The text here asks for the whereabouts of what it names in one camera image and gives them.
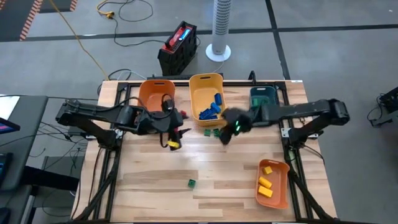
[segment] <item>orange striped tape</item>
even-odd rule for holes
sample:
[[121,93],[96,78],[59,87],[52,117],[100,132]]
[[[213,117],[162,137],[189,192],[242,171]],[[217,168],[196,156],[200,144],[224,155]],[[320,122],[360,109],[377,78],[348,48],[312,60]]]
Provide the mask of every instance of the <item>orange striped tape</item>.
[[0,0],[0,10],[4,7],[6,0]]
[[74,11],[76,9],[76,5],[77,5],[77,0],[72,0],[72,2],[70,3],[69,10]]
[[42,7],[42,3],[43,3],[43,0],[35,0],[33,2],[33,5],[29,12],[29,15],[27,16],[27,19],[25,21],[24,28],[22,28],[21,34],[19,35],[20,41],[23,41],[26,39],[27,34],[29,33],[30,26],[32,25],[35,15],[37,13],[39,13],[40,8]]

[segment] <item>white base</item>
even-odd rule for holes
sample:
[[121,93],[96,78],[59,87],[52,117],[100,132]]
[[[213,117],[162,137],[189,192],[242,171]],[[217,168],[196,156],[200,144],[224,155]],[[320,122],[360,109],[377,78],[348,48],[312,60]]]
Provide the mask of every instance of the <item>white base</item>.
[[217,54],[213,53],[213,50],[211,49],[211,44],[210,44],[206,48],[206,55],[210,60],[212,60],[214,62],[224,62],[229,59],[229,56],[231,56],[231,49],[227,45],[225,48],[225,52],[221,55],[217,55]]

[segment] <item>blue block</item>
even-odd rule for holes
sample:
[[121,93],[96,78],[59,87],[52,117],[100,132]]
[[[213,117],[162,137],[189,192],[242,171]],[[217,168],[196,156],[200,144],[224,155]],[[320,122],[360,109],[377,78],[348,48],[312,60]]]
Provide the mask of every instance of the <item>blue block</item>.
[[214,100],[218,106],[221,106],[223,104],[223,100],[221,99],[221,94],[219,93],[216,93],[216,95],[214,95]]
[[206,119],[217,119],[217,115],[211,115],[210,117],[207,117],[205,119],[199,118],[199,120],[206,120]]
[[212,109],[205,109],[199,114],[199,119],[207,119],[213,114],[215,114],[215,112]]
[[216,103],[211,103],[210,107],[211,107],[211,110],[214,111],[214,113],[220,113],[221,112],[221,108],[219,106],[217,106]]

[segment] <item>floor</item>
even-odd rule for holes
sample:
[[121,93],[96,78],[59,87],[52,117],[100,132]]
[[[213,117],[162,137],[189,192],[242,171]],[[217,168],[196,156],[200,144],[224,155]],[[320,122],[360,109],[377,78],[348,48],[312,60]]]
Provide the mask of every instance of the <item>floor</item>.
[[[64,13],[84,46],[110,73],[130,68],[161,75],[160,44],[137,47],[113,43],[114,21],[100,17],[100,0],[78,0]],[[122,43],[165,40],[185,20],[198,26],[201,45],[184,74],[206,73],[220,64],[210,62],[213,1],[148,0],[154,15],[142,22],[119,22]],[[117,11],[119,6],[104,10]],[[138,19],[150,13],[143,2],[128,4],[122,16]],[[394,0],[234,0],[228,45],[231,58],[220,72],[226,79],[246,79],[251,70],[260,79],[303,80],[309,100],[337,98],[349,109],[351,121],[329,127],[320,137],[333,200],[342,220],[396,223],[398,219],[398,130],[396,124],[372,128],[367,113],[376,97],[397,86],[398,2]],[[1,93],[97,98],[103,75],[73,40],[58,14],[36,14],[23,42],[0,42]],[[62,100],[50,100],[44,121],[55,124]],[[38,137],[30,158],[41,167],[44,156],[61,156],[67,142]],[[52,211],[67,214],[69,211]],[[34,223],[54,218],[38,210]]]

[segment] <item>table leg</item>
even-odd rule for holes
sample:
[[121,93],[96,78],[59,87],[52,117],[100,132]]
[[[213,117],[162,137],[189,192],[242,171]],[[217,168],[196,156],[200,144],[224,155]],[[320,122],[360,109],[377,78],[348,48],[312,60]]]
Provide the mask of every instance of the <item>table leg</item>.
[[72,191],[77,189],[78,183],[79,179],[77,178],[56,174],[29,166],[25,166],[21,179],[22,185],[38,185]]

